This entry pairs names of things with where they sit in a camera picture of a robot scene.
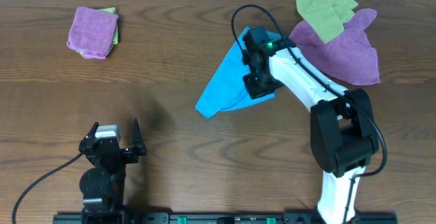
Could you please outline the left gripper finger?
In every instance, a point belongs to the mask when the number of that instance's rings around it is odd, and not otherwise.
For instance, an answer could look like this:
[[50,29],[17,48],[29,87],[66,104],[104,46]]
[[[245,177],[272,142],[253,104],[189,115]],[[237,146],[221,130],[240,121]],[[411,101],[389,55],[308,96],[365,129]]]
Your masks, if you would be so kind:
[[93,126],[91,127],[91,129],[89,130],[89,132],[87,134],[87,138],[88,139],[95,138],[95,133],[96,133],[98,127],[99,127],[99,123],[98,122],[94,122]]
[[142,134],[140,132],[138,119],[134,119],[133,129],[132,129],[132,142],[136,150],[136,154],[139,156],[146,155],[146,146],[143,142]]

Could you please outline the blue microfiber cloth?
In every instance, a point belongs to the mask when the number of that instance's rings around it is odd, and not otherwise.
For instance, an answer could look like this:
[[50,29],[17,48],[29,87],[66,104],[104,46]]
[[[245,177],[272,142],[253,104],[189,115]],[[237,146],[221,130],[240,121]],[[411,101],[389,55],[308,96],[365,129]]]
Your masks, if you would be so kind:
[[275,98],[275,92],[261,98],[251,99],[243,82],[249,67],[243,65],[242,52],[234,42],[217,71],[200,96],[196,110],[205,118],[218,112],[230,112],[254,106]]

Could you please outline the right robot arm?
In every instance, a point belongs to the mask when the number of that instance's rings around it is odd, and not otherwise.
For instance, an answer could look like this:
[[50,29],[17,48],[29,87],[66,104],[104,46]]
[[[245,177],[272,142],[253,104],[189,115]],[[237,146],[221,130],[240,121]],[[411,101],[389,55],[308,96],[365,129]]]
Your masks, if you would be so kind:
[[243,77],[251,99],[285,86],[310,112],[310,145],[323,170],[317,211],[325,223],[353,223],[358,175],[378,151],[368,95],[353,92],[316,69],[288,38],[273,38],[264,27],[243,35]]

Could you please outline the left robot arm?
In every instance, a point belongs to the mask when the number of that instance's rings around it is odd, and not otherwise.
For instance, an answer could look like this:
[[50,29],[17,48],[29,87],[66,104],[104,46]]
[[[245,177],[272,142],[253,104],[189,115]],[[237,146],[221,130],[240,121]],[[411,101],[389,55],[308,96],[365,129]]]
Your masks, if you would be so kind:
[[121,148],[119,128],[94,123],[79,143],[79,151],[93,165],[80,179],[84,209],[91,214],[114,213],[123,208],[126,165],[146,155],[138,121],[132,129],[131,148]]

